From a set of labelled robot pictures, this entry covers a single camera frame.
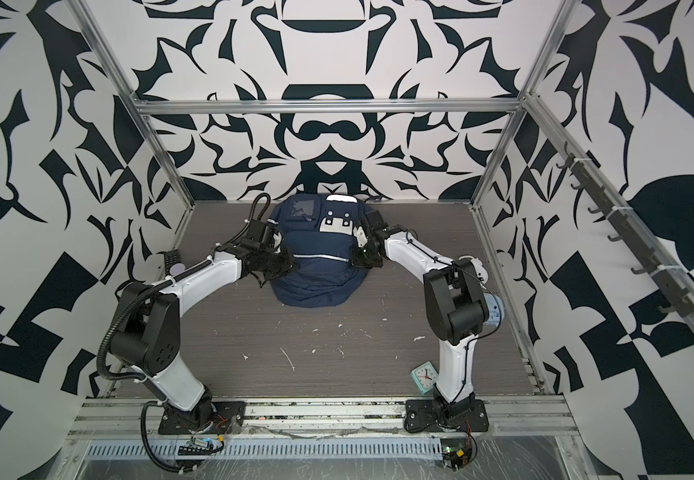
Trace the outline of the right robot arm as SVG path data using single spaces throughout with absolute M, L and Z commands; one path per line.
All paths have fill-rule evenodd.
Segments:
M 423 286 L 428 325 L 439 340 L 439 370 L 434 385 L 438 418 L 449 420 L 474 407 L 474 350 L 489 319 L 478 267 L 469 258 L 443 256 L 410 230 L 389 225 L 371 211 L 356 229 L 358 245 L 350 259 L 358 268 L 379 268 L 390 260 Z

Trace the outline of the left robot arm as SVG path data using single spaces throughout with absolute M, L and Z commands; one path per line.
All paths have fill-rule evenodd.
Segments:
M 214 417 L 212 394 L 181 356 L 181 318 L 216 291 L 251 275 L 264 284 L 295 268 L 273 221 L 249 219 L 230 242 L 157 284 L 124 288 L 97 352 L 98 374 L 133 380 L 153 392 L 166 414 L 202 430 Z

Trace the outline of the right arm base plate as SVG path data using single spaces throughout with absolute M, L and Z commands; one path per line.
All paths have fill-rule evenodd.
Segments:
M 408 433 L 487 432 L 490 422 L 483 401 L 470 396 L 452 406 L 442 398 L 416 399 L 405 402 L 403 428 Z

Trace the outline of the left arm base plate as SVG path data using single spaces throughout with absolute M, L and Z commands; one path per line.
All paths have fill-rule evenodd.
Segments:
M 244 423 L 247 404 L 244 401 L 200 402 L 193 410 L 182 411 L 165 405 L 158 427 L 160 435 L 233 434 Z

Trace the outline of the navy blue student backpack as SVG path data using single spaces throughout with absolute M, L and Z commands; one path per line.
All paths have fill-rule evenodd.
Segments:
M 298 193 L 278 204 L 268 222 L 282 234 L 294 269 L 272 281 L 284 305 L 335 307 L 361 286 L 368 271 L 351 263 L 354 247 L 364 246 L 361 221 L 371 208 L 354 196 Z

